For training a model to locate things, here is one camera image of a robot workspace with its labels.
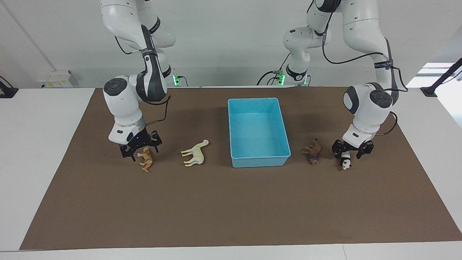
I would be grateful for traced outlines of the orange striped tiger toy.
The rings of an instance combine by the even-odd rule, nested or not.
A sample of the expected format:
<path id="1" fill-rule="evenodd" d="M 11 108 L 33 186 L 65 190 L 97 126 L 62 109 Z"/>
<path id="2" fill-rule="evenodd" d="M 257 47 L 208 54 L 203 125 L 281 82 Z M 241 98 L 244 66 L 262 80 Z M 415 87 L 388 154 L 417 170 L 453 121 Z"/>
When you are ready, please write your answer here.
<path id="1" fill-rule="evenodd" d="M 143 148 L 142 153 L 137 153 L 137 157 L 143 158 L 143 161 L 140 162 L 140 165 L 143 166 L 142 170 L 149 173 L 149 169 L 153 164 L 153 158 L 149 147 Z"/>

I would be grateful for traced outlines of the cream llama toy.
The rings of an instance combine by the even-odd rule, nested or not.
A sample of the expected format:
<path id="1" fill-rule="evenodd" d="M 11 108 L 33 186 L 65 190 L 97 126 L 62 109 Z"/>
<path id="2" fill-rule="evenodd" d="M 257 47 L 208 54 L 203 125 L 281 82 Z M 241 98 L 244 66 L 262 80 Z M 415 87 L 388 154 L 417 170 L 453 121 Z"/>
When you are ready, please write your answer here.
<path id="1" fill-rule="evenodd" d="M 193 166 L 195 164 L 197 164 L 197 165 L 203 164 L 205 158 L 204 158 L 204 155 L 203 155 L 203 152 L 202 152 L 201 149 L 203 147 L 207 146 L 207 145 L 209 145 L 209 140 L 204 139 L 201 143 L 196 144 L 192 148 L 190 148 L 188 150 L 181 151 L 180 154 L 183 157 L 192 155 L 191 160 L 183 162 L 184 165 L 186 167 L 190 167 L 190 166 Z"/>

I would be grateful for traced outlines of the brown table mat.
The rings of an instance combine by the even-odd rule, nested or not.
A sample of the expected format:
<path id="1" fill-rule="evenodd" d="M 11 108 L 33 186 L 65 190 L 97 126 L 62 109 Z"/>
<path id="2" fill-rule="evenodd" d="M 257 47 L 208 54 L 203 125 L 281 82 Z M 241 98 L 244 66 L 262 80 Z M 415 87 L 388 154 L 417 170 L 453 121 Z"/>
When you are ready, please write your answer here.
<path id="1" fill-rule="evenodd" d="M 460 232 L 396 127 L 342 170 L 331 152 L 352 120 L 340 87 L 181 88 L 149 173 L 108 140 L 114 119 L 96 89 L 21 250 L 460 241 Z M 227 102 L 275 97 L 291 156 L 234 168 Z M 302 150 L 317 138 L 318 163 Z M 204 162 L 186 167 L 204 139 Z"/>

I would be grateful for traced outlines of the brown lion toy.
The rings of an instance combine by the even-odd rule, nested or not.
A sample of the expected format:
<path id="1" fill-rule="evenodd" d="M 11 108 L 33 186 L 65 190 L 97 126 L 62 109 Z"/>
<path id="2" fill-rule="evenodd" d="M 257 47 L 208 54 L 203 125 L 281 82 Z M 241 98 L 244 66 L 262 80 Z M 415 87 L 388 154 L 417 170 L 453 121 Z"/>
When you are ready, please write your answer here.
<path id="1" fill-rule="evenodd" d="M 310 145 L 306 146 L 302 150 L 302 154 L 307 157 L 307 160 L 310 163 L 310 165 L 315 165 L 319 162 L 318 155 L 321 152 L 321 150 L 322 147 L 319 143 L 319 140 L 315 138 Z"/>

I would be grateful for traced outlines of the light blue storage box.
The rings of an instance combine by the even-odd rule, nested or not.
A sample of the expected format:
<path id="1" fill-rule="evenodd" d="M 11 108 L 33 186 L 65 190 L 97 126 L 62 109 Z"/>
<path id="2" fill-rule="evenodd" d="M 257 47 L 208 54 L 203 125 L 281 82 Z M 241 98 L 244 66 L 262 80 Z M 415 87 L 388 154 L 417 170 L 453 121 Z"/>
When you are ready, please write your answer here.
<path id="1" fill-rule="evenodd" d="M 291 156 L 279 99 L 228 99 L 230 157 L 234 168 L 282 166 Z"/>

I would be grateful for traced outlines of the black table clamp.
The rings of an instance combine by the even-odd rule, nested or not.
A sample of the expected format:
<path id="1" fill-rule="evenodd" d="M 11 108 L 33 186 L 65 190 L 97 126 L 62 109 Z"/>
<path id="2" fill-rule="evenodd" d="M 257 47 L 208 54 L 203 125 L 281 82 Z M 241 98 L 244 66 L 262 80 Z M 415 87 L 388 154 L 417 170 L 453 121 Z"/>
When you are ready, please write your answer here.
<path id="1" fill-rule="evenodd" d="M 13 87 L 7 79 L 0 75 L 0 99 L 13 98 L 18 91 L 18 88 Z"/>

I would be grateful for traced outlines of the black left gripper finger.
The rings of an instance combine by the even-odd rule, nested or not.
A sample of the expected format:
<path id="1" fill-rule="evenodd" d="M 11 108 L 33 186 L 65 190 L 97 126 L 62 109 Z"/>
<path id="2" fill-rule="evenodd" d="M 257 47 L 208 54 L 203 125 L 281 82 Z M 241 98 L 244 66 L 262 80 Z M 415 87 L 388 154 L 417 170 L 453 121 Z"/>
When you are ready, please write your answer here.
<path id="1" fill-rule="evenodd" d="M 332 145 L 332 152 L 336 159 L 350 160 L 350 144 L 343 140 L 336 140 Z"/>
<path id="2" fill-rule="evenodd" d="M 357 148 L 357 154 L 356 158 L 360 159 L 363 155 L 365 154 L 370 154 L 372 150 L 374 149 L 374 144 L 371 140 L 362 143 L 358 148 Z"/>

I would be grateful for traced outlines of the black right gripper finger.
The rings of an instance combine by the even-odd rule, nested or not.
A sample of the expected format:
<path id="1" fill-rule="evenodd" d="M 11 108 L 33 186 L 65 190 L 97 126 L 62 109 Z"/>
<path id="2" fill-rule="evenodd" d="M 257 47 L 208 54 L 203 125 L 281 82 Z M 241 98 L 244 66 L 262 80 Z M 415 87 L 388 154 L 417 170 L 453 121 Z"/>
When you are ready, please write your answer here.
<path id="1" fill-rule="evenodd" d="M 123 158 L 131 158 L 135 162 L 134 154 L 140 147 L 142 147 L 140 139 L 132 139 L 128 144 L 120 144 L 120 151 Z"/>
<path id="2" fill-rule="evenodd" d="M 154 147 L 156 153 L 159 153 L 158 147 L 163 144 L 162 139 L 160 138 L 157 130 L 149 132 L 148 130 L 142 131 L 142 148 L 145 147 Z"/>

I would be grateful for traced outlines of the white wall socket box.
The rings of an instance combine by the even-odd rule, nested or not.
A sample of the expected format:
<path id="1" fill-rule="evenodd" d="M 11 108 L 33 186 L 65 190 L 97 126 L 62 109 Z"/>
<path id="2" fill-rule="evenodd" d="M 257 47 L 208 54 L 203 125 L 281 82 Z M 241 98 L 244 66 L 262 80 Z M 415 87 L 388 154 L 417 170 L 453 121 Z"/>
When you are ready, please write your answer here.
<path id="1" fill-rule="evenodd" d="M 36 81 L 41 88 L 74 88 L 74 76 L 70 70 L 40 71 Z"/>

